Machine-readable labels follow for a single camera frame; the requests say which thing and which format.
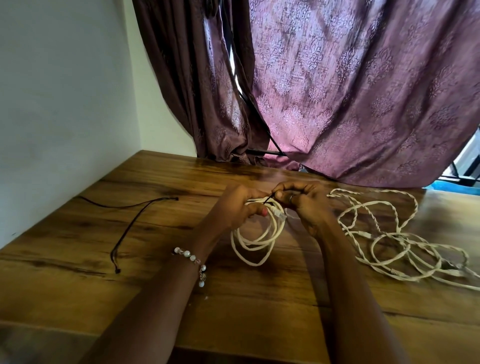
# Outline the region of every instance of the forearm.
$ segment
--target forearm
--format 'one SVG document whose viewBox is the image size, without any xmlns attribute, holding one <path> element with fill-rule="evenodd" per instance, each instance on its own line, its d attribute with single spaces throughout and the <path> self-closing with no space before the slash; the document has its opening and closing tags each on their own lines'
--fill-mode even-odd
<svg viewBox="0 0 480 364">
<path fill-rule="evenodd" d="M 408 363 L 333 215 L 319 227 L 317 240 L 324 257 L 338 363 Z"/>
<path fill-rule="evenodd" d="M 207 216 L 182 249 L 202 264 L 222 229 Z M 199 278 L 200 267 L 189 259 L 172 256 L 143 290 L 125 307 L 95 342 L 82 363 L 166 363 L 175 344 L 183 311 Z"/>
</svg>

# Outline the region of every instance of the purple curtain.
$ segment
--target purple curtain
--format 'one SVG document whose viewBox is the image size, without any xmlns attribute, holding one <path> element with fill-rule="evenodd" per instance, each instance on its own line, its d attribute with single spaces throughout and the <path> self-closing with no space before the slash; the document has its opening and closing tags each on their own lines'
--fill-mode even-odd
<svg viewBox="0 0 480 364">
<path fill-rule="evenodd" d="M 272 166 L 421 187 L 475 132 L 480 1 L 250 0 L 249 10 L 244 69 L 289 157 Z"/>
<path fill-rule="evenodd" d="M 238 93 L 219 0 L 133 0 L 133 5 L 162 96 L 193 136 L 197 155 L 255 163 L 245 150 L 266 149 L 268 136 L 256 118 L 249 119 Z"/>
</svg>

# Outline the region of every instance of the white wall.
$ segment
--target white wall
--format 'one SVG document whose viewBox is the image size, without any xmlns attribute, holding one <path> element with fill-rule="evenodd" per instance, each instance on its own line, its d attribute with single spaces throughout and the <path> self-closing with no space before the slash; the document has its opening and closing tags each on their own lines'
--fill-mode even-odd
<svg viewBox="0 0 480 364">
<path fill-rule="evenodd" d="M 1 0 L 0 247 L 139 149 L 122 0 Z"/>
<path fill-rule="evenodd" d="M 132 0 L 123 0 L 123 3 L 142 149 L 196 157 L 192 137 L 163 100 L 140 36 Z"/>
</svg>

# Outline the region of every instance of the patterned curtain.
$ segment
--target patterned curtain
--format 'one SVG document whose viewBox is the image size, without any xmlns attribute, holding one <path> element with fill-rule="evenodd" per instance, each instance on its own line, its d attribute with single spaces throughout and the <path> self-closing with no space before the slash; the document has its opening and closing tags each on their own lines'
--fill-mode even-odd
<svg viewBox="0 0 480 364">
<path fill-rule="evenodd" d="M 224 13 L 231 17 L 230 2 L 223 3 Z M 133 0 L 162 96 L 192 135 L 197 155 L 255 163 L 245 150 L 266 149 L 268 136 L 253 116 L 249 118 L 237 90 L 219 4 L 219 0 Z"/>
<path fill-rule="evenodd" d="M 250 0 L 249 25 L 271 166 L 426 186 L 479 124 L 479 0 Z"/>
</svg>

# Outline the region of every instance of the left hand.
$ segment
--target left hand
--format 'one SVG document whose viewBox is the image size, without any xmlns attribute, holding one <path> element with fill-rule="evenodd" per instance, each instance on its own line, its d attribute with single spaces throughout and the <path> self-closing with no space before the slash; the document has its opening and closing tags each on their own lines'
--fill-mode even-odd
<svg viewBox="0 0 480 364">
<path fill-rule="evenodd" d="M 270 194 L 241 184 L 230 184 L 208 214 L 223 230 L 238 229 L 253 215 L 267 216 L 267 208 L 258 202 L 245 205 L 250 199 L 267 197 Z"/>
</svg>

